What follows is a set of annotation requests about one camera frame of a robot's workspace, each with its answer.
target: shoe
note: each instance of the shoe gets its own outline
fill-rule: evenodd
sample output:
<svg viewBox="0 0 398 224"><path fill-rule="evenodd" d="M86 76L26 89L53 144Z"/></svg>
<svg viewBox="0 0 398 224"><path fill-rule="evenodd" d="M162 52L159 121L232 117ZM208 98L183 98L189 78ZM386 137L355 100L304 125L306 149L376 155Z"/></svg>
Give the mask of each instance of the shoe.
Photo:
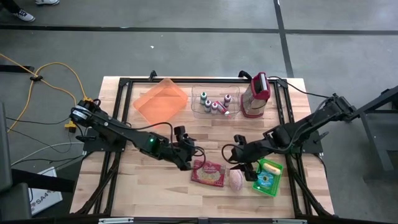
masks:
<svg viewBox="0 0 398 224"><path fill-rule="evenodd" d="M44 5L49 5L49 6L54 6L60 3L60 0L35 0L36 5L38 6L44 6Z"/></svg>
<svg viewBox="0 0 398 224"><path fill-rule="evenodd" d="M25 12L25 10L20 9L19 12L14 13L14 16L18 17L20 20L25 22L33 22L35 21L35 17L30 15L29 13Z"/></svg>

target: pink ball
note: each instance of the pink ball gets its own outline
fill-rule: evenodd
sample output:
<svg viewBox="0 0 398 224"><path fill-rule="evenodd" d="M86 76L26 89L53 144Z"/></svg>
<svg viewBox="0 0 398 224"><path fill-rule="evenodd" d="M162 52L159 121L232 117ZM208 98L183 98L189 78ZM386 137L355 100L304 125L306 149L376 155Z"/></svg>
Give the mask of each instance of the pink ball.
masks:
<svg viewBox="0 0 398 224"><path fill-rule="evenodd" d="M235 192L243 187L243 175L240 170L229 170L229 186Z"/></svg>

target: plastic container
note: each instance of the plastic container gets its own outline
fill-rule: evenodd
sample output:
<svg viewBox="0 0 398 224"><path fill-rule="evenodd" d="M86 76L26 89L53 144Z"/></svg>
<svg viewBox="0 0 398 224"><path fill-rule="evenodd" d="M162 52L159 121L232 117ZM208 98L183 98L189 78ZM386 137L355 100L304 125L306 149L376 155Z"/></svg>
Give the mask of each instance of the plastic container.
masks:
<svg viewBox="0 0 398 224"><path fill-rule="evenodd" d="M268 176L271 176L273 178L272 185L269 187L263 187L258 183L258 181L256 181L255 183L253 183L252 187L254 190L258 190L264 194L275 197L276 194L278 193L279 182L280 182L280 178L282 177L282 172L283 172L284 167L281 164L278 164L276 162L272 162L267 159L261 159L260 160L261 167L264 163L270 164L273 167L280 169L280 175L271 174L270 172L263 169L262 172L259 174L259 178L260 178L260 176L264 175L264 173Z"/></svg>
<svg viewBox="0 0 398 224"><path fill-rule="evenodd" d="M184 109L188 96L171 79L165 78L138 98L134 107L149 124L168 121Z"/></svg>
<svg viewBox="0 0 398 224"><path fill-rule="evenodd" d="M231 95L231 102L228 106L228 114L222 114L217 111L216 114L207 113L205 106L200 103L200 96L205 92L207 100L212 103L219 101L224 103L224 96ZM195 85L192 87L191 109L193 115L200 119L233 119L241 111L241 94L237 86L201 86Z"/></svg>

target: green tray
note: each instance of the green tray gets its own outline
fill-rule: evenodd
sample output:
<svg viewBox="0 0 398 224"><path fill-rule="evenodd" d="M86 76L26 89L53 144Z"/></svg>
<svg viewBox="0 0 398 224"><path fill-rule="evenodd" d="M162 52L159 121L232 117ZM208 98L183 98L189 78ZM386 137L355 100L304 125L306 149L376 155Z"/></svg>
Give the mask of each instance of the green tray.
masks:
<svg viewBox="0 0 398 224"><path fill-rule="evenodd" d="M271 174L268 171L263 170L261 173L267 172L268 174L274 176L274 182L272 183L272 186L270 186L270 187L262 187L259 184L257 184L257 182L255 182L255 183L253 183L252 187L253 187L254 190L258 190L258 191L260 191L260 192L262 192L264 194L267 194L267 195L275 197L276 194L278 193L279 182L280 182L280 178L282 177L282 171L283 171L284 167L282 165L276 163L276 162L272 162L272 161L269 161L267 159L261 159L260 160L260 165L262 166L264 163L268 163L268 164L280 169L280 175L274 175L274 174Z"/></svg>

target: yellow cable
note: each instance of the yellow cable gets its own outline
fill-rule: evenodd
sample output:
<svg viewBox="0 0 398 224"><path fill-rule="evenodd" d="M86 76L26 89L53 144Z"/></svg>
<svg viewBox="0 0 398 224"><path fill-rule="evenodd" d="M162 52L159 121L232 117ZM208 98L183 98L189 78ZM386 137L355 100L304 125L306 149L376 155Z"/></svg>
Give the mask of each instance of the yellow cable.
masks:
<svg viewBox="0 0 398 224"><path fill-rule="evenodd" d="M29 94L27 95L27 101L26 101L26 104L25 104L24 109L23 109L22 112L19 114L19 116L18 116L18 118L17 118L17 121L14 121L14 123L11 125L11 127L7 130L7 133L9 133L9 132L11 131L11 129L18 123L19 118L21 118L22 115L24 115L24 113L25 113L25 111L26 111L26 108L27 108L27 106L29 105L30 97L32 96L33 84L34 84L34 82L31 81L30 87L29 87Z"/></svg>
<svg viewBox="0 0 398 224"><path fill-rule="evenodd" d="M49 65L63 65L63 66L65 66L65 67L67 67L73 74L75 74L76 79L77 79L77 81L79 82L79 85L80 85L80 88L81 88L81 92L83 93L83 97L84 97L84 98L87 98L86 93L85 93L85 90L84 90L84 88L83 88L83 85L81 84L81 81L80 81L79 76L78 76L77 73L76 73L71 67L69 67L67 64L64 64L64 63L61 63L61 62L52 62L52 63L48 63L48 64L46 64L46 65L41 66L39 69L37 69L36 75L35 75L35 76L37 76L37 74L41 71L41 69L43 69L43 68L45 68L45 67L47 67L47 66L49 66Z"/></svg>
<svg viewBox="0 0 398 224"><path fill-rule="evenodd" d="M43 69L43 68L45 68L45 67L47 67L47 66L49 66L49 65L63 65L63 66L65 66L65 67L67 67L73 74L75 74L76 79L77 79L77 81L79 82L79 85L80 85L80 88L81 88L81 92L83 93L83 99L88 99L88 100L89 100L89 98L86 96L85 90L84 90L84 88L83 88L83 85L81 84L81 81L80 81L79 76L78 76L77 73L76 73L71 67L69 67L67 64L64 64L64 63L61 63L61 62L52 62L52 63L48 63L48 64L46 64L46 65L41 66L35 73L33 73L33 72L31 72L29 69L23 67L21 64L19 64L19 63L17 63L16 61L14 61L13 59L11 59L11 58L9 58L9 57L3 55L3 54L0 54L0 56L4 57L4 58L7 59L8 61L10 61L10 62L12 62L12 63L14 63L14 64L16 64L16 65L18 65L18 66L20 66L21 68L23 68L24 70L26 70L27 72L29 72L30 74L32 74L34 77L37 77L38 74L39 74L39 72L41 71L41 69ZM73 94L71 94L69 91L64 90L63 88L55 87L55 86L49 84L48 82L46 82L45 80L41 80L41 81L44 82L44 83L45 83L46 85L48 85L49 87L55 89L55 90L60 90L60 91L62 91L62 92L64 92L64 93L70 95L70 96L73 98L73 101L75 102L75 105L77 105L75 96L73 96ZM34 81L32 81L32 82L30 83L28 99L27 99L27 101L26 101L26 104L25 104L24 109L23 109L22 112L19 114L19 116L18 116L18 118L17 118L17 121L14 121L14 123L11 125L11 127L9 128L9 130L7 131L7 133L18 123L18 120L19 120L19 119L22 117L22 115L25 113L25 111L26 111L26 109L27 109L27 107L28 107L28 105L29 105L30 98L31 98L31 96L32 96L33 84L34 84Z"/></svg>
<svg viewBox="0 0 398 224"><path fill-rule="evenodd" d="M49 87L51 87L53 89L60 90L60 91L63 91L64 93L69 94L73 98L75 105L77 105L75 96L73 96L73 94L71 94L68 90L64 90L63 88L55 87L55 86L49 84L48 82L46 82L45 80L42 80L42 82L44 82L46 85L48 85Z"/></svg>

